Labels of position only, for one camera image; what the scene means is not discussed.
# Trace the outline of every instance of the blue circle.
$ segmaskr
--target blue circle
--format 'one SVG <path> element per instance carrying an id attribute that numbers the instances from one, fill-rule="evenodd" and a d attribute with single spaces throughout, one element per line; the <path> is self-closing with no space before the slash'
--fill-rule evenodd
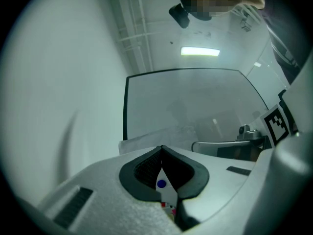
<path id="1" fill-rule="evenodd" d="M 166 186 L 166 182 L 165 182 L 164 180 L 159 180 L 159 181 L 157 182 L 157 186 L 158 186 L 159 188 L 164 188 L 164 187 Z"/>

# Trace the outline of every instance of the headphones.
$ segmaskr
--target headphones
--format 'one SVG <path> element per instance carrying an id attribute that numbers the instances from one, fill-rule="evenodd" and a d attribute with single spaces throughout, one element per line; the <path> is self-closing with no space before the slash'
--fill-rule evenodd
<path id="1" fill-rule="evenodd" d="M 212 19 L 208 13 L 197 11 L 196 6 L 192 6 L 191 0 L 180 0 L 181 4 L 170 8 L 169 13 L 175 19 L 175 21 L 184 29 L 189 26 L 190 20 L 189 14 L 202 21 L 209 21 Z"/>

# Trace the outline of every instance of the glass panel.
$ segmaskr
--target glass panel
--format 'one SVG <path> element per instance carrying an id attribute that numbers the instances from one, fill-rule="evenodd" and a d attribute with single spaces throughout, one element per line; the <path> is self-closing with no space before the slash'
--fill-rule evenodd
<path id="1" fill-rule="evenodd" d="M 239 127 L 267 111 L 236 70 L 183 69 L 129 78 L 127 139 L 193 126 L 200 141 L 234 141 Z"/>

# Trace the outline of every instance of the ceiling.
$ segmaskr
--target ceiling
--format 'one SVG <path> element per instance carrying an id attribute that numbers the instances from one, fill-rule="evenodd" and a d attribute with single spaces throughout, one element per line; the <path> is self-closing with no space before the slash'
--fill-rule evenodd
<path id="1" fill-rule="evenodd" d="M 135 74 L 197 67 L 234 69 L 245 75 L 251 71 L 269 40 L 263 21 L 253 21 L 251 31 L 245 32 L 241 29 L 243 17 L 236 10 L 208 22 L 190 16 L 189 27 L 181 29 L 168 13 L 178 3 L 111 0 L 120 32 L 117 41 L 123 44 Z M 181 47 L 207 47 L 221 52 L 218 57 L 181 56 Z"/>

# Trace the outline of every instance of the fluorescent light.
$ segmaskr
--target fluorescent light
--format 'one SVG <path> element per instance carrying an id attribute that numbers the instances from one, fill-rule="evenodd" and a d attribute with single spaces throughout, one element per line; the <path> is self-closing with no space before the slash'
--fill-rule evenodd
<path id="1" fill-rule="evenodd" d="M 201 56 L 218 56 L 220 51 L 218 49 L 200 48 L 200 47 L 183 47 L 181 48 L 181 55 L 201 55 Z"/>
<path id="2" fill-rule="evenodd" d="M 254 66 L 256 66 L 256 67 L 261 67 L 261 64 L 258 63 L 258 62 L 255 62 L 255 63 L 254 63 Z"/>

